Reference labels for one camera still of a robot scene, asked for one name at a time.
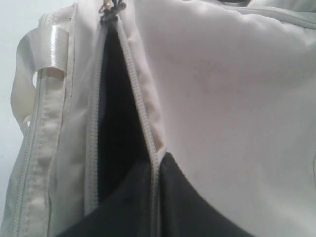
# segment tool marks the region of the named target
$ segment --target white strap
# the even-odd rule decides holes
[[[43,68],[57,68],[66,73],[68,32],[57,26],[38,27],[20,41],[11,94],[11,107],[25,135],[33,111],[35,88],[32,77]]]

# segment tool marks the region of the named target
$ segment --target metal zipper pull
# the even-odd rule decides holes
[[[108,24],[112,21],[116,21],[117,14],[126,8],[126,4],[123,0],[112,0],[113,6],[111,7],[111,0],[104,0],[99,13],[103,13],[100,19],[101,25]]]

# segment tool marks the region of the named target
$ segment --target zipper pull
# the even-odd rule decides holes
[[[99,13],[103,14],[100,19],[101,25],[109,24],[110,22],[117,21],[120,11],[126,8],[126,4],[123,0],[104,0],[103,5],[101,6]]]

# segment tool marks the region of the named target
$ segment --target light blue background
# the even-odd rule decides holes
[[[22,133],[10,106],[16,48],[22,36],[37,26],[42,15],[73,4],[73,2],[74,0],[8,0],[1,2],[0,226],[3,220],[8,181],[22,142]]]

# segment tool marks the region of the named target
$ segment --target backpack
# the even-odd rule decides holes
[[[316,2],[238,2],[43,16],[0,236],[315,237]]]

